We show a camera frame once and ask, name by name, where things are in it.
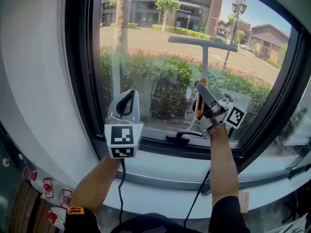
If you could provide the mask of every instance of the black cable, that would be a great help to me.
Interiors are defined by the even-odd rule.
[[[120,215],[119,215],[119,225],[122,224],[122,213],[123,213],[123,199],[122,199],[122,195],[121,195],[121,186],[124,183],[125,174],[126,174],[124,159],[121,159],[121,165],[122,165],[122,179],[121,179],[121,182],[118,186],[119,197],[120,197],[120,202],[121,202]]]
[[[234,131],[234,128],[233,128],[233,127],[231,127],[231,129],[229,130],[228,139],[230,139],[230,137],[231,137],[231,135],[232,135],[233,131]]]
[[[198,190],[198,192],[197,192],[197,194],[196,194],[196,196],[195,196],[195,199],[194,199],[194,201],[193,201],[193,204],[192,204],[192,206],[191,206],[191,208],[190,208],[190,210],[189,210],[189,212],[188,212],[188,215],[187,215],[187,217],[186,217],[186,219],[185,219],[185,221],[184,221],[184,228],[186,228],[187,220],[188,220],[188,218],[189,218],[189,216],[190,216],[190,213],[191,213],[191,211],[192,211],[192,209],[193,209],[193,207],[194,207],[194,204],[196,203],[196,200],[197,200],[197,198],[198,198],[198,196],[199,196],[199,194],[200,194],[200,192],[201,192],[201,190],[202,190],[202,188],[203,188],[203,185],[204,185],[204,183],[206,182],[206,180],[207,180],[207,178],[208,178],[208,176],[209,176],[209,173],[210,173],[210,170],[208,170],[208,172],[207,172],[205,178],[203,179],[203,182],[202,182],[202,184],[201,184],[201,186],[200,186],[200,188],[199,188],[199,190]]]

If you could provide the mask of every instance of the tree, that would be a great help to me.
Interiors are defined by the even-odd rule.
[[[112,63],[112,84],[113,96],[116,97],[121,93],[120,69],[124,76],[131,73],[128,64],[128,39],[127,29],[130,21],[131,0],[116,0],[116,25],[115,25],[115,42],[114,49],[116,53],[111,60]]]
[[[109,0],[109,7],[115,8],[117,6],[117,0]]]
[[[205,33],[205,29],[206,29],[206,23],[201,23],[200,28],[199,28],[199,32]]]
[[[228,15],[228,20],[229,20],[230,25],[232,25],[232,24],[233,24],[234,17],[235,17],[235,15],[234,15],[234,14],[230,14],[230,15]]]
[[[233,22],[234,22],[234,17],[235,17],[234,14],[228,15],[228,20],[229,20],[229,23],[230,23],[230,35],[229,35],[229,37],[227,39],[227,44],[228,45],[230,44],[231,39],[234,37],[234,35],[233,35],[233,28],[232,28]]]
[[[130,20],[131,0],[110,0],[111,5],[116,1],[115,50],[127,53],[127,29]]]
[[[285,54],[286,54],[286,51],[287,51],[287,44],[282,44],[282,46],[281,46],[281,49],[280,49],[280,51],[279,51],[279,53],[278,53],[278,60],[277,60],[277,63],[280,65],[280,66],[282,66],[282,64],[283,64],[283,61],[284,61],[284,57],[285,57]]]
[[[165,31],[169,13],[172,13],[175,9],[180,9],[180,4],[178,3],[178,0],[158,0],[155,4],[157,6],[157,10],[164,11],[162,31]]]
[[[252,47],[256,48],[257,43],[258,43],[257,39],[253,39],[252,40]]]
[[[243,30],[238,30],[238,43],[240,44],[241,39],[245,36],[245,32]]]

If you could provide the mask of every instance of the glass pane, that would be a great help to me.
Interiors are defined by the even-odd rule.
[[[218,100],[228,98],[247,111],[241,127],[230,139],[239,141],[276,81],[290,24],[258,0],[245,0],[247,8],[239,13],[235,34],[235,0],[173,0],[169,9],[161,0],[127,0],[131,1],[130,6],[121,11],[122,21],[115,25],[118,3],[110,1],[114,0],[102,0],[107,9],[101,11],[100,18],[107,104],[119,92],[136,89],[141,120],[147,129],[198,130],[191,123],[194,84],[201,79],[202,47],[169,43],[168,38],[182,36],[225,44],[232,38],[238,52],[230,52],[226,66],[227,51],[209,49],[207,86]]]
[[[252,174],[271,175],[291,170],[296,164],[306,166],[310,161],[299,163],[311,150],[311,82],[294,114],[273,143],[243,172],[242,177]]]

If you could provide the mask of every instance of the hedge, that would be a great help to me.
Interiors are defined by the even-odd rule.
[[[274,61],[274,59],[272,59],[272,58],[269,58],[269,59],[268,59],[268,63],[271,64],[271,65],[273,65],[273,66],[276,67],[277,69],[280,69],[280,68],[281,68],[280,65],[279,65],[278,63],[276,63],[276,62]]]
[[[153,24],[152,30],[162,30],[162,25]],[[210,38],[211,38],[210,35],[207,35],[204,33],[200,33],[200,32],[194,31],[194,30],[190,30],[190,29],[187,30],[187,29],[179,28],[179,27],[175,28],[173,26],[166,26],[165,31],[170,32],[170,33],[194,36],[194,37],[201,38],[204,40],[210,40]]]
[[[110,26],[111,26],[111,27],[115,27],[116,24],[115,24],[115,23],[111,23]],[[129,23],[129,24],[128,24],[128,28],[129,28],[129,29],[136,29],[137,27],[138,27],[138,24],[137,24],[137,23]]]
[[[214,38],[214,42],[227,44],[227,41],[219,39],[219,38],[216,38],[216,37]]]

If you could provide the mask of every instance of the window latch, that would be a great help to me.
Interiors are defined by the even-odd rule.
[[[178,144],[185,144],[190,141],[190,137],[187,135],[195,135],[202,137],[202,134],[197,131],[179,130],[177,133],[167,134],[166,139]]]

